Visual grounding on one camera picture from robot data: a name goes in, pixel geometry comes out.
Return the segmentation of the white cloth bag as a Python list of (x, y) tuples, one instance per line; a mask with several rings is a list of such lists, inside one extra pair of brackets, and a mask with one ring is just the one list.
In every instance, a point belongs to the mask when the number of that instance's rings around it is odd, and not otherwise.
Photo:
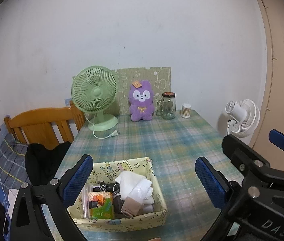
[(145, 176), (131, 171), (123, 171), (115, 179), (115, 182), (120, 185), (120, 199), (123, 203), (127, 197), (130, 197), (143, 204), (140, 215), (154, 212), (152, 182)]

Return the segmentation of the green desk fan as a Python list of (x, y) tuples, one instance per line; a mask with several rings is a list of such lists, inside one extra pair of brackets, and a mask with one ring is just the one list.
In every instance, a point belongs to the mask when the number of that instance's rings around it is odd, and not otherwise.
[(106, 67), (90, 66), (73, 78), (72, 101), (84, 113), (92, 132), (107, 131), (117, 125), (116, 116), (104, 113), (116, 95), (116, 78)]

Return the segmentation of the black cloth on chair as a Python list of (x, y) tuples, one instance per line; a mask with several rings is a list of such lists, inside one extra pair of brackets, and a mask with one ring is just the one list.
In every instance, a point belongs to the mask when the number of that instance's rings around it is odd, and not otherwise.
[(24, 162), (32, 186), (48, 184), (54, 178), (70, 146), (69, 141), (52, 150), (38, 143), (28, 145)]

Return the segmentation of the white floor fan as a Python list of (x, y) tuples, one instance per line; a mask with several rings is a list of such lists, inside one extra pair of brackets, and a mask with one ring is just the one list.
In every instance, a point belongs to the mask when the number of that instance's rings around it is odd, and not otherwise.
[(225, 112), (229, 115), (227, 134), (245, 138), (258, 127), (260, 110), (252, 100), (230, 101), (226, 104)]

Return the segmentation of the green cartoon cardboard panel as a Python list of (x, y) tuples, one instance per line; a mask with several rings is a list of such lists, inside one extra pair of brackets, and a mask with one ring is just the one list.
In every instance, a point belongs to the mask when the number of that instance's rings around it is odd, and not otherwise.
[(117, 81), (117, 94), (112, 105), (105, 110), (106, 114), (128, 115), (129, 112), (129, 90), (134, 81), (148, 80), (154, 93), (153, 103), (157, 107), (157, 101), (162, 93), (171, 91), (171, 67), (136, 67), (121, 68), (111, 71)]

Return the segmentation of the cotton swab container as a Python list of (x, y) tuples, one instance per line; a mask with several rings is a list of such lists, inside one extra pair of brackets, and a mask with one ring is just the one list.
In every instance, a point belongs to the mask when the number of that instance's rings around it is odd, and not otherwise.
[(180, 114), (181, 114), (181, 117), (185, 119), (189, 118), (191, 115), (191, 104), (188, 104), (188, 103), (182, 104)]

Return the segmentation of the blue plaid bedding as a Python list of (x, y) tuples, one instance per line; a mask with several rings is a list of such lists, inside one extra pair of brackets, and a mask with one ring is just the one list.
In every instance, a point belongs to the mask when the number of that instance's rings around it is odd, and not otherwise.
[(28, 145), (16, 141), (7, 134), (0, 146), (0, 186), (8, 194), (10, 189), (20, 189), (22, 183), (30, 183), (24, 159)]

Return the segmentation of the plaid tablecloth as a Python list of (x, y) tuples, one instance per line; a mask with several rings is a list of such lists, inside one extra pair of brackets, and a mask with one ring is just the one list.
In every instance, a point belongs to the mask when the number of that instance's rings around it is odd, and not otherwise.
[(242, 181), (242, 175), (222, 152), (222, 138), (198, 113), (190, 118), (133, 122), (118, 118), (118, 136), (108, 132), (92, 134), (82, 127), (56, 174), (61, 177), (82, 155), (95, 163), (149, 157), (167, 205), (161, 227), (132, 232), (89, 232), (88, 240), (200, 240), (219, 214), (195, 174), (195, 161), (206, 157), (228, 180)]

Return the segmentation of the purple plush toy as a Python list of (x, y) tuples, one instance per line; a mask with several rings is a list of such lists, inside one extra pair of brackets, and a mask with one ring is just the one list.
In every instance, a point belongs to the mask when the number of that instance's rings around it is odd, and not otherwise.
[(154, 93), (148, 80), (139, 81), (141, 87), (130, 85), (128, 100), (130, 118), (132, 121), (150, 121), (153, 118), (155, 107), (153, 103)]

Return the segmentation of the colourful tissue pack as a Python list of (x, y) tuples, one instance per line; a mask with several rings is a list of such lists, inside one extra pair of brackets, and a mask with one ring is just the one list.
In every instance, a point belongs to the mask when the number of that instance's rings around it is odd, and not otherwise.
[(111, 192), (90, 192), (88, 196), (91, 219), (114, 219), (113, 194)]

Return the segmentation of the wooden chair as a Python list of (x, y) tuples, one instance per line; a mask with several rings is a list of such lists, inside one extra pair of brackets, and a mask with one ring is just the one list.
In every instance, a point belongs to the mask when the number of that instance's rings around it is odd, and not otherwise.
[(72, 143), (75, 139), (70, 122), (73, 121), (78, 131), (85, 123), (85, 116), (73, 102), (69, 107), (39, 108), (25, 111), (14, 118), (5, 117), (4, 123), (10, 134), (23, 144), (39, 143), (51, 150), (59, 145), (53, 126), (57, 125), (63, 142)]

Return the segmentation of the beige white cloth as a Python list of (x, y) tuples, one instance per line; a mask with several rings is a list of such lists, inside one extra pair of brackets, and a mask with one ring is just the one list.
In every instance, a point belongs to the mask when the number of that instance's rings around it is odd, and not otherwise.
[(128, 218), (134, 218), (140, 215), (143, 210), (143, 204), (136, 200), (127, 197), (122, 205), (121, 213)]

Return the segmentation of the glass mason jar mug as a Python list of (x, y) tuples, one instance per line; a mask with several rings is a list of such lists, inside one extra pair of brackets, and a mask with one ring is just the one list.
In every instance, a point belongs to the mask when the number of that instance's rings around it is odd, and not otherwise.
[(162, 98), (157, 101), (156, 115), (165, 120), (172, 120), (176, 116), (176, 94), (173, 92), (162, 93)]

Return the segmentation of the grey sock bundle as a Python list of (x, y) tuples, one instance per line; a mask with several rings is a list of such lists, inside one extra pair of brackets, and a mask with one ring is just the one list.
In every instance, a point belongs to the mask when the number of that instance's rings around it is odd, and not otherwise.
[(114, 195), (120, 195), (120, 185), (118, 183), (100, 182), (99, 185), (93, 186), (94, 192), (110, 192)]

